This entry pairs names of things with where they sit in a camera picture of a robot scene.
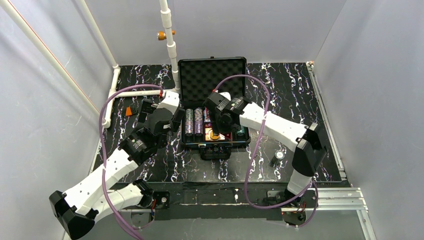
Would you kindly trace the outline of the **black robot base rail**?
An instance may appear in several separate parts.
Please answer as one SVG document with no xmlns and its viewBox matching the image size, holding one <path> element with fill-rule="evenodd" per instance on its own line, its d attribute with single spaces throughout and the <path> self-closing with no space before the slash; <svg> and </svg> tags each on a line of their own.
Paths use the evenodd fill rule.
<svg viewBox="0 0 424 240">
<path fill-rule="evenodd" d="M 143 182 L 153 191 L 156 221 L 182 219 L 265 219 L 282 221 L 280 208 L 256 209 L 244 196 L 243 183 L 210 182 Z M 285 183 L 248 184 L 248 197 L 259 206 L 271 206 L 283 202 Z M 313 210 L 317 206 L 317 194 L 312 188 L 306 191 L 297 205 L 285 205 L 288 210 Z"/>
</svg>

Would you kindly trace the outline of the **white dealer chip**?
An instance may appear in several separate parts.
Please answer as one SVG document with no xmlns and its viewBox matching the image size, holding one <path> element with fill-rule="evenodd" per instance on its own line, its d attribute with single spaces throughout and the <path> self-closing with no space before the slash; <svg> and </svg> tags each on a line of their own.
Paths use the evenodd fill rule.
<svg viewBox="0 0 424 240">
<path fill-rule="evenodd" d="M 282 151 L 276 151 L 274 156 L 277 160 L 282 160 L 285 157 L 285 154 Z"/>
</svg>

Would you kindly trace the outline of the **black poker set case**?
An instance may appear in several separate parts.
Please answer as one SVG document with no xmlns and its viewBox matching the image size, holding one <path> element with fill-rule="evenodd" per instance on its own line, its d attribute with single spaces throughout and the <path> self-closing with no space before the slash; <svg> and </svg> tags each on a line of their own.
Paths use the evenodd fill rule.
<svg viewBox="0 0 424 240">
<path fill-rule="evenodd" d="M 185 117 L 181 122 L 181 143 L 190 150 L 198 150 L 202 160 L 227 160 L 235 148 L 245 148 L 251 141 L 247 128 L 245 137 L 237 139 L 232 132 L 231 141 L 205 141 L 205 128 L 212 128 L 212 123 L 204 123 L 203 103 L 218 87 L 219 93 L 229 96 L 246 95 L 247 59 L 242 56 L 221 58 L 181 59 L 178 62 L 180 79 L 180 102 L 185 112 L 187 109 L 202 108 L 202 136 L 185 135 Z"/>
</svg>

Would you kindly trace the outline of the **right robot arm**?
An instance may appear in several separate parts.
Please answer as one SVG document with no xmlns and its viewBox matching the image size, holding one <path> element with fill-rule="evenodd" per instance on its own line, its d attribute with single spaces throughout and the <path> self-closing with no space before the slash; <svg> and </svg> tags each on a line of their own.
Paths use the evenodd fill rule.
<svg viewBox="0 0 424 240">
<path fill-rule="evenodd" d="M 298 199 L 312 182 L 317 169 L 327 156 L 326 130 L 312 123 L 307 126 L 284 119 L 263 109 L 244 96 L 230 99 L 227 92 L 212 92 L 203 105 L 209 111 L 215 134 L 228 134 L 242 127 L 258 130 L 293 152 L 289 183 L 284 191 L 286 200 Z"/>
</svg>

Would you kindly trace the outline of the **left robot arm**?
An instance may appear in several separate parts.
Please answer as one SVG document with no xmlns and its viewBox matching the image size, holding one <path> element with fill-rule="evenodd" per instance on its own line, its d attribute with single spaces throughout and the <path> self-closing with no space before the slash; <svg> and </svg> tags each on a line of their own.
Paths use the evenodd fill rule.
<svg viewBox="0 0 424 240">
<path fill-rule="evenodd" d="M 113 214 L 112 207 L 117 211 L 131 206 L 149 208 L 159 202 L 143 180 L 108 192 L 122 177 L 164 148 L 168 133 L 178 130 L 184 116 L 179 94 L 173 91 L 166 92 L 157 105 L 148 99 L 143 105 L 147 111 L 141 125 L 118 145 L 105 165 L 65 192 L 56 190 L 49 196 L 54 216 L 72 240 L 82 238 L 96 222 Z"/>
</svg>

